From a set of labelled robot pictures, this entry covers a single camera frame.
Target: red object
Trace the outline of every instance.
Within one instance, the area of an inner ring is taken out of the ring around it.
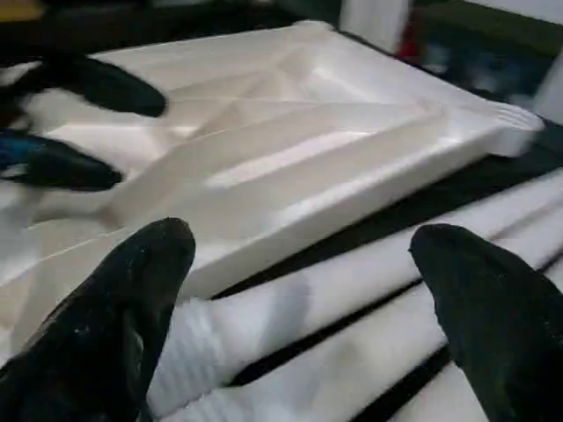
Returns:
[[[417,62],[419,59],[419,49],[418,42],[416,40],[416,22],[414,14],[411,14],[408,24],[406,25],[405,31],[403,33],[403,41],[398,50],[397,56],[401,59],[408,60],[410,62]]]

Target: white roller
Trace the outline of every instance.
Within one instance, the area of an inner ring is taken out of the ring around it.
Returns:
[[[532,213],[530,206],[539,205],[547,192],[553,193],[550,184],[558,177],[517,187],[431,222],[464,225],[481,236],[495,237]],[[178,307],[150,388],[153,411],[158,416],[169,414],[230,381],[248,364],[415,280],[420,275],[408,253],[414,231],[229,298],[193,300]],[[563,234],[561,209],[519,226],[502,242],[531,265],[540,266],[559,246],[558,233]]]
[[[563,291],[563,259],[552,266],[545,275],[555,284],[555,287]]]
[[[487,422],[464,372],[448,365],[390,422]]]
[[[258,381],[164,421],[346,422],[444,344],[432,295],[419,286]]]

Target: plastic tray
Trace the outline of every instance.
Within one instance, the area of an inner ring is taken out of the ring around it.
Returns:
[[[315,22],[99,57],[167,92],[170,111],[108,113],[55,92],[31,104],[44,135],[128,179],[46,196],[30,228],[45,260],[2,287],[18,290],[16,308],[35,282],[55,305],[167,215],[198,242],[183,294],[208,297],[489,152],[517,155],[542,127]]]

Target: white plastic tray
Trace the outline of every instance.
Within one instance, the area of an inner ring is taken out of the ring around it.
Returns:
[[[46,196],[31,231],[48,259],[0,287],[18,291],[15,308],[35,283],[52,286],[55,305],[167,215],[198,242],[183,294],[208,297],[489,152],[518,154],[542,127],[315,22],[99,57],[167,92],[170,111],[109,113],[54,92],[34,101],[44,135],[128,180]],[[76,279],[61,281],[67,271]]]

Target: black glove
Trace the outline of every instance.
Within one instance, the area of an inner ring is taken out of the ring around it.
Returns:
[[[0,420],[150,420],[147,389],[194,252],[179,219],[115,248],[0,370]]]
[[[140,78],[110,63],[45,47],[0,45],[1,66],[41,61],[19,80],[0,91],[0,103],[14,104],[51,88],[73,92],[86,101],[116,112],[158,117],[166,98]]]
[[[451,355],[489,419],[561,420],[559,290],[513,253],[459,227],[420,228],[411,253],[435,298]]]
[[[104,191],[121,174],[68,144],[0,128],[0,179],[29,186]]]

